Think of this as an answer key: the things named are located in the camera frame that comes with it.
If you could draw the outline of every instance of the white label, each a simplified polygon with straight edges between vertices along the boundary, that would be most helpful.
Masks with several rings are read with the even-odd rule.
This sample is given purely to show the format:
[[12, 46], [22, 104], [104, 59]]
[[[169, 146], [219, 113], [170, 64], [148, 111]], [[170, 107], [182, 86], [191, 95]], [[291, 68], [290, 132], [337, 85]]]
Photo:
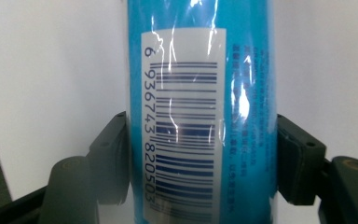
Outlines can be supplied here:
[[218, 223], [226, 30], [144, 33], [142, 54], [145, 219]]

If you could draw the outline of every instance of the white background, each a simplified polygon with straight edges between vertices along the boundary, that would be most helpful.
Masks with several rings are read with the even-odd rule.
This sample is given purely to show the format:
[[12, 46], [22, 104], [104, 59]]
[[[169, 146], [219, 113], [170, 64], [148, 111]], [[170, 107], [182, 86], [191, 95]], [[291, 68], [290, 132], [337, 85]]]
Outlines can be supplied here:
[[[125, 110], [119, 0], [0, 1], [0, 162], [17, 199]], [[358, 158], [358, 0], [274, 1], [278, 111]], [[113, 208], [131, 220], [131, 205]], [[103, 211], [111, 216], [112, 208]], [[282, 199], [278, 223], [318, 223]]]

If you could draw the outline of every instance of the blue bottle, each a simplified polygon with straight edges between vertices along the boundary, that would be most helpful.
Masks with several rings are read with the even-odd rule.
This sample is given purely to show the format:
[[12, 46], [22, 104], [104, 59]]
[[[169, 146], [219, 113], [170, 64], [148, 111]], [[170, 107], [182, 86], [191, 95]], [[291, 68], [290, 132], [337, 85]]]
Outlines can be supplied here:
[[272, 223], [269, 0], [129, 0], [135, 223]]

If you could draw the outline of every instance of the barcode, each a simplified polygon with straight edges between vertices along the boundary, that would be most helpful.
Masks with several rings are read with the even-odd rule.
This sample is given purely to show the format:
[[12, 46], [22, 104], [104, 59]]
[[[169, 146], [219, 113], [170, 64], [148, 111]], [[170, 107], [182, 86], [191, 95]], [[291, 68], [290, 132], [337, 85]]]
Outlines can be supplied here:
[[217, 66], [150, 64], [162, 70], [157, 82], [163, 84], [156, 89], [156, 135], [150, 137], [157, 151], [156, 197], [171, 204], [152, 209], [172, 217], [212, 222]]
[[178, 57], [177, 50], [175, 62], [162, 63], [164, 52], [158, 57], [156, 49], [143, 48], [150, 52], [143, 61], [145, 218], [150, 223], [161, 216], [165, 221], [217, 223], [225, 51], [204, 62], [197, 57], [179, 61], [185, 57]]

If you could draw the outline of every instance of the clear plastic film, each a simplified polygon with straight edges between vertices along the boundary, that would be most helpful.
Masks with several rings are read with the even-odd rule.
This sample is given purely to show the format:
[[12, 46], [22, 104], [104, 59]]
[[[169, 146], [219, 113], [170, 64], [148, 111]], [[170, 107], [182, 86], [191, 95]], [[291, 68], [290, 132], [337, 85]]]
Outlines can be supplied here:
[[129, 0], [135, 223], [272, 223], [268, 0]]

